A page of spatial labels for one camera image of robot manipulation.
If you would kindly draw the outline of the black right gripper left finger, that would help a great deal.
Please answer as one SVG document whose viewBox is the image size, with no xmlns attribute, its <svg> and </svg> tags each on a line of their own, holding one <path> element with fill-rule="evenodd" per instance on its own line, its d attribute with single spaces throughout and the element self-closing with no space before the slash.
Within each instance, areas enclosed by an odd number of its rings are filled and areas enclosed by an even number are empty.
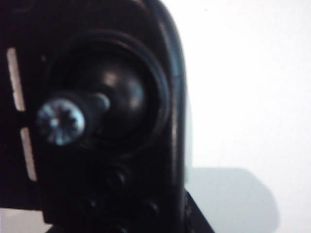
<svg viewBox="0 0 311 233">
<path fill-rule="evenodd" d="M 51 227 L 46 233 L 100 233 L 102 231 L 102 221 L 100 219 L 66 220 L 64 223 L 48 222 Z"/>
</svg>

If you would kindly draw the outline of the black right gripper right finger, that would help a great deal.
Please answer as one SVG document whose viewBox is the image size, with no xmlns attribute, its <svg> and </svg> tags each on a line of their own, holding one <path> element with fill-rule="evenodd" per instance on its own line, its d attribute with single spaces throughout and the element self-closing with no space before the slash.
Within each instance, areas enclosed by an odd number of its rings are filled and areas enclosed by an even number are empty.
<svg viewBox="0 0 311 233">
<path fill-rule="evenodd" d="M 185 201 L 185 232 L 215 233 L 188 191 L 186 191 Z"/>
</svg>

